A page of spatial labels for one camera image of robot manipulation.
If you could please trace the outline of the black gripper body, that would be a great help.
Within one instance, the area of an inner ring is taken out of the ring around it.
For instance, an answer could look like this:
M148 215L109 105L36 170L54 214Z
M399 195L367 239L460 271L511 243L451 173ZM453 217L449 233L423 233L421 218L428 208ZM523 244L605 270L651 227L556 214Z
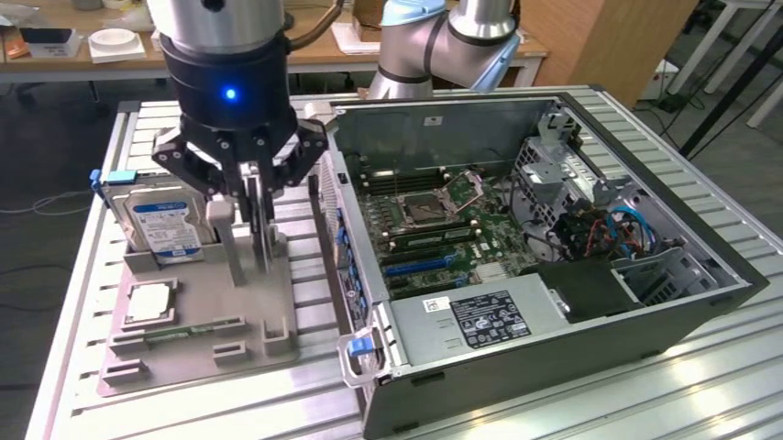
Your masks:
M168 37L161 48L186 141L216 155L226 143L238 162L269 159L297 127L285 38L276 36L261 47L233 54L182 49Z

